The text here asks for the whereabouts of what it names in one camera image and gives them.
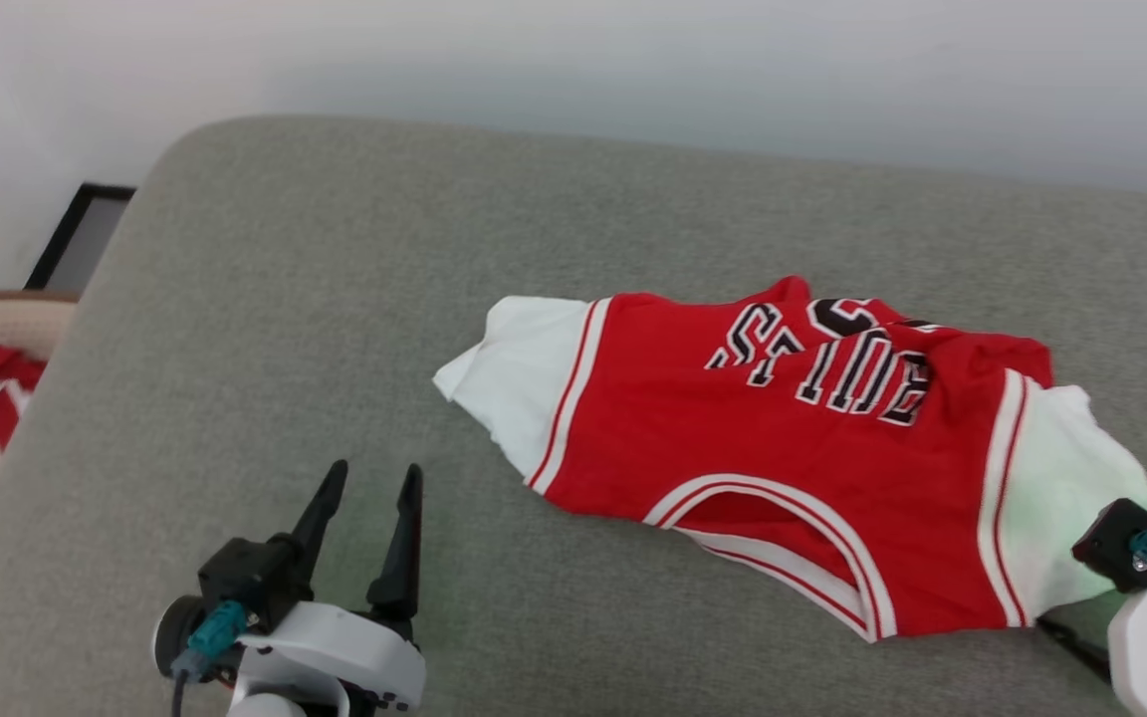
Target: red basketball jersey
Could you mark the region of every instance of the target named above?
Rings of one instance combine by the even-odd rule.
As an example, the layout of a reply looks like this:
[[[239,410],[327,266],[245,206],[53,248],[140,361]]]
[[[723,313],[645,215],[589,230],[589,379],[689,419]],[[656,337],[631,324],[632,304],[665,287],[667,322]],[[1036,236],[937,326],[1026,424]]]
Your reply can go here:
[[[681,531],[868,640],[1102,592],[1069,545],[1111,499],[1147,505],[1043,344],[794,276],[723,305],[507,298],[437,384],[559,507]]]

